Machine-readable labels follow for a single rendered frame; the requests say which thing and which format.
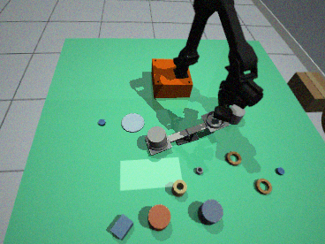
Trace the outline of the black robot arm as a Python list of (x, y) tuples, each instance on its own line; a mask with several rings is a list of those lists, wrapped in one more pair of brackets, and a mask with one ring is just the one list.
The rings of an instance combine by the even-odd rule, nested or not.
[[(189, 65), (198, 62), (200, 55), (198, 47), (208, 18), (218, 12), (229, 44), (229, 65), (224, 68), (228, 71), (224, 86), (236, 91), (230, 105), (237, 105), (241, 109), (258, 103), (264, 93), (263, 88), (253, 80), (258, 79), (258, 59), (251, 44), (244, 36), (242, 26), (234, 8), (234, 0), (193, 0), (194, 20), (186, 43), (180, 50), (178, 57), (173, 58), (177, 68), (173, 71), (177, 79), (189, 78)], [(250, 71), (251, 73), (244, 74)]]

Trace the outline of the brown ring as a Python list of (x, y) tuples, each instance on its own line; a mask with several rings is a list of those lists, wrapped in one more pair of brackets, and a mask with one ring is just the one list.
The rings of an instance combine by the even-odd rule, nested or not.
[[(237, 158), (237, 162), (232, 162), (231, 161), (231, 156), (235, 156), (236, 158)], [(228, 156), (227, 156), (227, 161), (228, 161), (228, 163), (230, 164), (230, 165), (232, 165), (232, 166), (238, 166), (240, 163), (241, 163), (241, 156), (237, 153), (237, 152), (234, 152), (234, 151), (232, 151), (232, 152), (230, 152), (229, 154), (228, 154)]]
[[(264, 191), (264, 190), (261, 189), (261, 187), (260, 187), (260, 182), (264, 183), (264, 184), (267, 186), (267, 188), (268, 188), (267, 191)], [(257, 190), (260, 194), (267, 195), (267, 194), (270, 194), (271, 191), (272, 191), (272, 186), (271, 186), (271, 184), (269, 183), (269, 181), (266, 180), (266, 179), (258, 179), (257, 182), (256, 182), (256, 185), (255, 185), (255, 186), (256, 186), (256, 190)]]

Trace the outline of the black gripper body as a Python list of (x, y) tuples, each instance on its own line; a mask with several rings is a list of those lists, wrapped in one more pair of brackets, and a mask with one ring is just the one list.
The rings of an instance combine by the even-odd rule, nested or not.
[(223, 106), (216, 106), (213, 117), (225, 122), (231, 122), (233, 116), (233, 110), (230, 107), (230, 103), (234, 96), (238, 96), (236, 91), (231, 91), (224, 86), (225, 80), (222, 80), (220, 84), (220, 95), (218, 100), (221, 101), (220, 104)]

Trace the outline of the tan tape roll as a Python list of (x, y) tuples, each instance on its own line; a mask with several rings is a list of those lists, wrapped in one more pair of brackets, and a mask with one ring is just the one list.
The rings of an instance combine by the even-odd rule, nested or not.
[[(177, 187), (180, 187), (181, 190), (178, 190)], [(186, 192), (186, 189), (187, 189), (186, 183), (183, 180), (179, 179), (174, 182), (171, 192), (173, 195), (179, 197), (179, 196), (182, 196)]]

